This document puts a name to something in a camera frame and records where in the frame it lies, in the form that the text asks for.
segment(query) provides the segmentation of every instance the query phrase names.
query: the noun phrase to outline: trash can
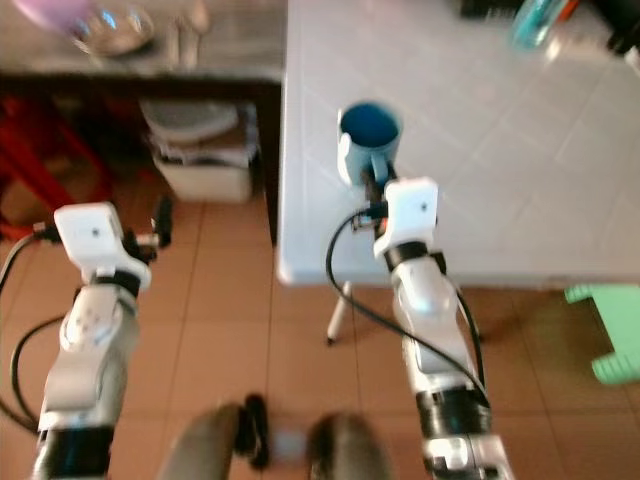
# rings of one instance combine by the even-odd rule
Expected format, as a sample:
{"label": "trash can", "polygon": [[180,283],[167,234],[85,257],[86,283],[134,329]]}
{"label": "trash can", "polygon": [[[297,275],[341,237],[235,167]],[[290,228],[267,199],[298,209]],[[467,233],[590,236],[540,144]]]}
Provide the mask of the trash can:
{"label": "trash can", "polygon": [[249,200],[257,151],[255,111],[207,102],[141,102],[153,160],[185,201]]}

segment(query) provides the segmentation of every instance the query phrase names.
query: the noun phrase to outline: white bin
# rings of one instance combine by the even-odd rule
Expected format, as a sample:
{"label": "white bin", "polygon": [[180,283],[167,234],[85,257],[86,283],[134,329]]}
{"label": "white bin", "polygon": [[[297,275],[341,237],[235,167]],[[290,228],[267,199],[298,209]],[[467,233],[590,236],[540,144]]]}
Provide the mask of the white bin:
{"label": "white bin", "polygon": [[178,198],[185,201],[242,203],[251,198],[251,170],[227,165],[180,165],[153,157]]}
{"label": "white bin", "polygon": [[[217,122],[215,132],[212,131],[210,127],[216,125],[216,122],[209,119],[209,130],[194,128],[192,132],[188,132],[189,135],[184,135],[185,132],[182,131],[183,135],[178,137],[172,131],[170,139],[167,139],[162,135],[166,131],[159,130],[158,125],[166,123],[167,127],[171,126],[174,130],[180,130],[176,127],[180,125],[186,131],[188,129],[185,125],[188,126],[189,121],[198,123],[196,120],[200,113],[197,104],[187,104],[185,108],[189,115],[183,115],[185,110],[176,108],[173,104],[161,105],[164,108],[162,115],[157,114],[160,111],[158,108],[151,108],[152,104],[147,104],[145,111],[153,132],[150,137],[154,151],[153,161],[178,198],[186,201],[229,203],[248,201],[252,193],[249,164],[257,150],[253,112],[246,111],[237,115],[233,109],[232,112],[236,114],[234,121],[227,122],[224,129],[218,128],[221,123],[225,123],[221,120]],[[215,119],[214,108],[203,104],[200,109]]]}

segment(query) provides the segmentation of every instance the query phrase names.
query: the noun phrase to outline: cable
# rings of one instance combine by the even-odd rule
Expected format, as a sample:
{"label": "cable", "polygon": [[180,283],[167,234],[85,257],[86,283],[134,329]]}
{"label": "cable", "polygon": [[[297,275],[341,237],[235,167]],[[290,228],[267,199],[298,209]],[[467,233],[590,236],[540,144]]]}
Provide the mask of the cable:
{"label": "cable", "polygon": [[469,308],[467,301],[464,299],[462,292],[457,288],[456,295],[458,295],[458,304],[460,306],[460,311],[462,312],[462,316],[466,320],[467,325],[469,326],[469,332],[471,333],[473,351],[476,356],[476,368],[478,369],[478,379],[486,390],[487,382],[484,374],[484,360],[482,358],[482,346],[480,345],[480,331],[478,330],[478,324],[474,320],[473,315],[471,314],[471,309]]}
{"label": "cable", "polygon": [[[9,273],[13,268],[16,258],[18,258],[18,254],[36,240],[37,237],[34,234],[30,234],[18,240],[11,248],[4,265],[2,266],[2,270],[0,271],[0,294],[2,293],[2,290],[4,290],[7,279],[9,278]],[[27,418],[23,418],[21,415],[14,412],[2,398],[0,398],[0,411],[25,430],[35,435],[38,434],[38,426],[35,424],[33,419],[29,416],[27,416]]]}
{"label": "cable", "polygon": [[13,349],[13,354],[11,355],[11,364],[9,366],[9,371],[11,374],[11,388],[13,389],[13,393],[16,397],[16,400],[18,401],[18,405],[20,405],[20,409],[22,410],[22,412],[36,425],[40,420],[38,416],[33,412],[33,410],[31,410],[27,405],[27,402],[22,395],[22,389],[20,388],[20,355],[22,354],[22,349],[31,337],[33,337],[39,331],[55,325],[62,320],[64,320],[64,315],[58,315],[55,318],[47,320],[46,322],[42,322],[33,327],[22,336],[22,338],[16,345],[16,348]]}
{"label": "cable", "polygon": [[325,271],[326,271],[326,274],[327,274],[327,278],[329,278],[329,282],[331,283],[331,286],[336,290],[336,292],[338,292],[340,297],[342,297],[345,301],[347,301],[358,312],[360,312],[363,315],[367,316],[370,320],[374,321],[378,325],[381,325],[381,326],[383,326],[384,328],[386,328],[388,330],[391,330],[392,332],[394,332],[394,333],[396,333],[396,334],[398,334],[400,336],[410,338],[414,342],[417,342],[418,344],[422,345],[426,349],[430,350],[431,352],[433,352],[434,354],[436,354],[437,356],[439,356],[440,358],[445,360],[447,363],[449,363],[451,366],[453,366],[456,370],[458,370],[461,373],[463,373],[471,381],[471,383],[473,383],[473,386],[474,386],[475,390],[481,395],[485,405],[488,407],[490,405],[489,404],[489,397],[487,396],[487,392],[485,391],[484,386],[482,385],[482,383],[480,383],[478,381],[478,379],[476,378],[475,375],[473,375],[467,368],[464,367],[464,365],[462,365],[460,362],[458,362],[455,358],[451,357],[447,353],[445,353],[442,350],[440,350],[435,345],[432,345],[429,342],[416,337],[415,335],[413,335],[413,334],[407,332],[406,330],[404,330],[402,327],[396,325],[391,320],[388,320],[385,317],[383,317],[382,315],[374,312],[373,310],[370,310],[365,305],[363,305],[363,304],[359,303],[358,301],[356,301],[355,299],[353,299],[352,296],[347,295],[346,293],[344,293],[342,291],[342,288],[340,287],[340,285],[338,285],[338,282],[336,281],[336,279],[335,279],[335,277],[333,275],[333,265],[332,265],[333,250],[335,249],[335,246],[336,246],[336,243],[338,241],[338,238],[340,237],[340,234],[342,233],[342,231],[345,229],[345,227],[347,225],[352,223],[358,217],[365,216],[365,215],[366,216],[371,215],[370,212],[371,212],[371,209],[368,209],[368,208],[367,209],[361,209],[361,210],[356,211],[352,215],[348,216],[340,224],[338,229],[335,231],[335,233],[331,237],[331,241],[329,242],[329,246],[327,247],[327,254],[326,254],[326,257],[325,257]]}
{"label": "cable", "polygon": [[31,233],[26,237],[22,237],[15,243],[13,248],[11,248],[9,254],[7,255],[7,259],[4,261],[4,265],[2,266],[2,271],[0,272],[0,294],[4,289],[4,284],[9,278],[9,273],[13,268],[13,264],[16,261],[16,258],[18,258],[18,254],[36,240],[38,240],[38,237],[36,237],[35,234]]}

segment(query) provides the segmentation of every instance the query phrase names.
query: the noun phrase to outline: teal bottle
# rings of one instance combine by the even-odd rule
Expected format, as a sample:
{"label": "teal bottle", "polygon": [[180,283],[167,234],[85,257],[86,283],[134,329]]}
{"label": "teal bottle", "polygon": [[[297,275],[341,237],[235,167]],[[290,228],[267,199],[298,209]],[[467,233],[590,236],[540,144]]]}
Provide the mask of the teal bottle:
{"label": "teal bottle", "polygon": [[512,42],[522,48],[540,46],[569,0],[526,0],[513,22]]}

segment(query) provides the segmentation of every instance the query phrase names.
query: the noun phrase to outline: terracotta floor tile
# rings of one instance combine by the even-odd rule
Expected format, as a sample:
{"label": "terracotta floor tile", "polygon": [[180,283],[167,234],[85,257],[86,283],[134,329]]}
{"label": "terracotta floor tile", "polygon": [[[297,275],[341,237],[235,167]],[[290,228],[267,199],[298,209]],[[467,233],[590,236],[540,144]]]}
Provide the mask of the terracotta floor tile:
{"label": "terracotta floor tile", "polygon": [[33,253],[11,315],[32,319],[30,325],[35,325],[64,314],[71,308],[76,289],[81,285],[80,270],[69,261],[64,248],[40,244]]}
{"label": "terracotta floor tile", "polygon": [[165,417],[123,417],[111,449],[110,478],[152,479],[160,464]]}
{"label": "terracotta floor tile", "polygon": [[271,247],[200,247],[187,321],[265,322],[271,302]]}
{"label": "terracotta floor tile", "polygon": [[494,412],[543,412],[544,404],[508,290],[465,289],[483,336],[487,388]]}
{"label": "terracotta floor tile", "polygon": [[627,392],[627,397],[629,398],[631,407],[640,412],[640,383],[631,383],[626,385],[624,388]]}
{"label": "terracotta floor tile", "polygon": [[262,193],[243,204],[209,203],[204,207],[201,244],[271,246],[267,205]]}
{"label": "terracotta floor tile", "polygon": [[132,228],[136,233],[151,231],[151,218],[163,195],[168,195],[173,200],[173,243],[196,243],[200,236],[204,204],[177,199],[162,178],[140,181],[133,203],[122,220],[123,226]]}
{"label": "terracotta floor tile", "polygon": [[185,318],[196,256],[195,245],[172,245],[151,264],[151,287],[140,293],[140,321]]}
{"label": "terracotta floor tile", "polygon": [[564,480],[565,474],[546,414],[495,415],[494,432],[502,438],[518,480]]}
{"label": "terracotta floor tile", "polygon": [[267,383],[267,322],[218,320],[184,327],[171,398],[172,413],[197,413]]}
{"label": "terracotta floor tile", "polygon": [[123,227],[131,227],[131,209],[138,195],[140,182],[133,175],[122,175],[113,184],[111,203],[116,207]]}
{"label": "terracotta floor tile", "polygon": [[310,311],[299,322],[272,321],[268,389],[272,411],[359,408],[352,319],[345,321],[341,341],[329,348],[325,318]]}
{"label": "terracotta floor tile", "polygon": [[29,478],[36,455],[37,438],[0,416],[0,478]]}
{"label": "terracotta floor tile", "polygon": [[129,363],[124,414],[166,414],[180,348],[182,324],[148,319]]}
{"label": "terracotta floor tile", "polygon": [[[166,428],[162,436],[160,466],[171,454],[171,447],[178,440],[182,431],[191,422],[191,415],[172,415],[167,419]],[[240,457],[234,457],[231,461],[229,480],[259,480],[260,473],[251,469],[249,464]]]}
{"label": "terracotta floor tile", "polygon": [[[0,262],[2,262],[3,265],[12,247],[12,242],[0,242]],[[18,255],[18,258],[13,264],[11,273],[9,274],[7,282],[4,285],[4,289],[2,290],[2,296],[0,296],[0,326],[9,315],[11,306],[20,291],[22,280],[27,272],[29,264],[31,263],[34,250],[35,248],[33,246],[25,248]]]}
{"label": "terracotta floor tile", "polygon": [[516,311],[523,320],[573,319],[580,322],[592,318],[595,306],[591,301],[567,303],[562,290],[510,290]]}
{"label": "terracotta floor tile", "polygon": [[429,478],[422,462],[418,413],[376,414],[367,417],[388,452],[397,479]]}
{"label": "terracotta floor tile", "polygon": [[328,286],[288,287],[274,276],[271,301],[274,322],[318,322],[327,327],[338,299]]}
{"label": "terracotta floor tile", "polygon": [[262,473],[262,480],[306,480],[307,467],[304,463],[270,465]]}
{"label": "terracotta floor tile", "polygon": [[569,480],[633,480],[640,470],[640,430],[631,413],[551,415]]}
{"label": "terracotta floor tile", "polygon": [[549,411],[629,408],[622,387],[602,385],[591,361],[610,350],[606,335],[588,318],[527,321],[523,331]]}
{"label": "terracotta floor tile", "polygon": [[[393,319],[393,293],[385,288],[357,288],[354,296],[376,312]],[[362,408],[369,413],[413,413],[411,393],[402,360],[402,339],[356,312],[358,376]]]}

